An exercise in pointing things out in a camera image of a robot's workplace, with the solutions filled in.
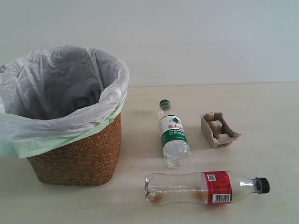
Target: bottle label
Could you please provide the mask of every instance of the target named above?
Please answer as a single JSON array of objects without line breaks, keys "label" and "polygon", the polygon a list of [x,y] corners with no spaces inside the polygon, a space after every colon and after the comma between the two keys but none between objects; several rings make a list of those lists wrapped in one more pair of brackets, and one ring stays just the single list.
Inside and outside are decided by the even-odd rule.
[{"label": "bottle label", "polygon": [[207,204],[230,203],[232,186],[226,171],[204,172],[207,182]]},{"label": "bottle label", "polygon": [[162,147],[173,140],[187,142],[181,119],[177,116],[165,116],[159,121]]}]

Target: garbage bag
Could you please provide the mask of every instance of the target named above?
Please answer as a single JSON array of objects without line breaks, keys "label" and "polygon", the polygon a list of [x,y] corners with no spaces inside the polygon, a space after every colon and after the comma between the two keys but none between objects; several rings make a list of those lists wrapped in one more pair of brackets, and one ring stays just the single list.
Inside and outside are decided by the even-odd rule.
[{"label": "garbage bag", "polygon": [[0,67],[0,154],[26,158],[86,138],[121,112],[125,63],[100,49],[37,50]]}]

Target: tabletop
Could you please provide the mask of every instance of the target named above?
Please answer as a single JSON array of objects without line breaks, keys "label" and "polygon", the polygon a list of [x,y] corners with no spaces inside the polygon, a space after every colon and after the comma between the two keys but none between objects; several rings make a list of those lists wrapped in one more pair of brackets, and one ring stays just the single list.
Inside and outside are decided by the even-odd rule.
[{"label": "tabletop", "polygon": [[[158,104],[169,99],[190,143],[192,159],[167,169]],[[242,135],[210,148],[200,115],[222,112]],[[26,159],[0,157],[1,224],[295,223],[299,221],[299,84],[234,84],[129,88],[122,111],[122,146],[112,180],[98,187],[40,183]],[[221,206],[145,202],[148,173],[231,170],[266,177],[270,193]]]}]

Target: woven basket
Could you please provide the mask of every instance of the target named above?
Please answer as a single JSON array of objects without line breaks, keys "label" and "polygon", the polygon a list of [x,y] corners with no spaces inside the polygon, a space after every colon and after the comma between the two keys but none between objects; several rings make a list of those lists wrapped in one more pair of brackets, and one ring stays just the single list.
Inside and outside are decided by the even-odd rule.
[{"label": "woven basket", "polygon": [[121,149],[121,114],[98,134],[28,157],[40,182],[97,186],[112,178]]}]

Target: plastic bottle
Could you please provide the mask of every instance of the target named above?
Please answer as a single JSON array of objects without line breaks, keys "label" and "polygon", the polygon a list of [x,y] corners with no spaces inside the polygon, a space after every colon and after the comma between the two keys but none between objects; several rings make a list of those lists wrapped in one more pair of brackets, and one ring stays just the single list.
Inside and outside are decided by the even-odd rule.
[{"label": "plastic bottle", "polygon": [[249,179],[229,171],[197,172],[183,175],[145,176],[146,201],[153,205],[170,203],[235,203],[252,193],[270,191],[266,178]]},{"label": "plastic bottle", "polygon": [[190,159],[190,148],[181,119],[176,116],[167,99],[160,102],[159,118],[164,159],[168,168],[177,168]]}]

